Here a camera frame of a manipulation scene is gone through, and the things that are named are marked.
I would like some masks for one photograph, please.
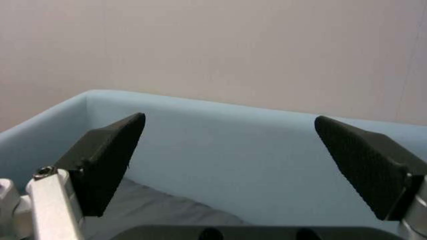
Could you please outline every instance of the light blue bin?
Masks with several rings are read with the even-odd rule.
[[[115,90],[75,96],[0,133],[0,177],[23,187],[86,131],[135,112],[147,121],[125,177],[253,224],[367,226],[382,222],[341,175],[316,115]],[[427,159],[427,126],[338,118],[389,135]]]

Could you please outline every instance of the screw head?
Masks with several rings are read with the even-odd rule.
[[[44,179],[46,177],[52,176],[58,173],[58,169],[54,166],[46,166],[39,168],[33,175],[32,178],[34,181]]]

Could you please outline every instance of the black gripper pad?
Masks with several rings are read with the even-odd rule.
[[[146,117],[136,113],[88,131],[55,167],[67,170],[84,216],[102,216],[116,192],[143,132]]]
[[[319,116],[315,129],[341,173],[380,220],[401,220],[427,164],[384,134]]]

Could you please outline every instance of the gray cloth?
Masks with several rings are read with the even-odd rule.
[[[102,217],[86,217],[88,240],[108,240],[140,225],[244,225],[238,217],[123,179]]]

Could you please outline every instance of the gray background wall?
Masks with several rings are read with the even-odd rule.
[[[90,89],[427,125],[427,0],[1,0],[0,131]]]

